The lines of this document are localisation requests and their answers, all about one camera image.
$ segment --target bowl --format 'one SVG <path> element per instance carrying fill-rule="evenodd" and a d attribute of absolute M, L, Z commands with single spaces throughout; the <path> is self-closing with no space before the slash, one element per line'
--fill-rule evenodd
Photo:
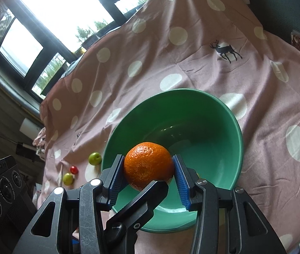
<path fill-rule="evenodd" d="M 102 169 L 111 167 L 117 154 L 126 155 L 141 142 L 164 146 L 171 155 L 180 154 L 187 167 L 216 187 L 233 189 L 243 161 L 243 139 L 230 109 L 216 97 L 192 89 L 162 92 L 132 109 L 117 125 L 105 148 Z M 139 192 L 127 186 L 113 207 L 118 212 Z M 142 230 L 168 233 L 195 224 L 196 212 L 181 204 L 176 182 L 154 210 Z"/>

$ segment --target orange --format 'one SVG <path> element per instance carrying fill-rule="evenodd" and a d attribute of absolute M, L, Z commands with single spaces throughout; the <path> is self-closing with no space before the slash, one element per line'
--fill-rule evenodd
<path fill-rule="evenodd" d="M 132 188 L 142 191 L 151 181 L 170 182 L 175 169 L 163 146 L 143 142 L 132 148 L 124 160 L 124 176 Z"/>

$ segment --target green tomato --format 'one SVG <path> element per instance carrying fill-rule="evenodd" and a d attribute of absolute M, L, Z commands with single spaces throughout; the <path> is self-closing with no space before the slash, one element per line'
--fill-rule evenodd
<path fill-rule="evenodd" d="M 64 185 L 66 185 L 66 186 L 69 186 L 69 185 L 73 184 L 73 175 L 70 174 L 70 173 L 66 173 L 66 174 L 63 176 L 63 183 L 64 183 Z"/>
<path fill-rule="evenodd" d="M 89 156 L 89 163 L 96 166 L 102 162 L 102 156 L 100 153 L 94 152 Z"/>

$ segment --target reindeer print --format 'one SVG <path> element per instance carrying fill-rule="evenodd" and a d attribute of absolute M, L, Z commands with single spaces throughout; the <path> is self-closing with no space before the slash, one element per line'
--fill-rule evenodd
<path fill-rule="evenodd" d="M 239 57 L 240 57 L 241 59 L 243 59 L 243 57 L 242 57 L 238 52 L 234 51 L 234 49 L 232 48 L 231 45 L 228 45 L 228 46 L 226 46 L 226 47 L 221 47 L 220 45 L 218 45 L 218 43 L 219 43 L 218 40 L 216 40 L 215 42 L 212 42 L 212 43 L 210 44 L 210 48 L 215 49 L 216 52 L 218 52 L 218 53 L 221 55 L 221 57 L 223 57 L 223 59 L 229 60 L 229 63 L 230 63 L 230 64 L 231 64 L 231 61 L 230 61 L 229 57 L 227 56 L 227 53 L 228 53 L 228 52 L 230 52 L 231 54 L 234 55 L 234 57 L 236 58 L 236 61 L 237 61 L 237 57 L 236 57 L 235 53 L 238 54 Z"/>

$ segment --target red cherry tomato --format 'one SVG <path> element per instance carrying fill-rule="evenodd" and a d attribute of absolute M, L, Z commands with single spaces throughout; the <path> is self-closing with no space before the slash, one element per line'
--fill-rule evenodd
<path fill-rule="evenodd" d="M 76 166 L 71 166 L 70 167 L 70 173 L 73 175 L 78 174 L 78 168 Z"/>

